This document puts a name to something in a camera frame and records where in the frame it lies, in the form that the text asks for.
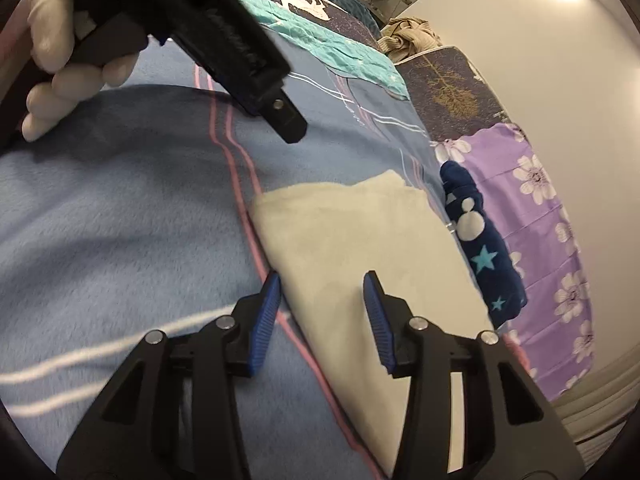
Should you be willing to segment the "left white-gloved hand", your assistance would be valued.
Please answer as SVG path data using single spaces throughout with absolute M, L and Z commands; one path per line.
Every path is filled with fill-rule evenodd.
M 139 55 L 113 58 L 102 67 L 75 64 L 73 0 L 22 0 L 25 24 L 32 37 L 32 58 L 49 82 L 36 84 L 26 98 L 27 115 L 21 125 L 23 138 L 34 142 L 53 129 L 76 106 L 109 86 L 121 86 L 131 75 Z

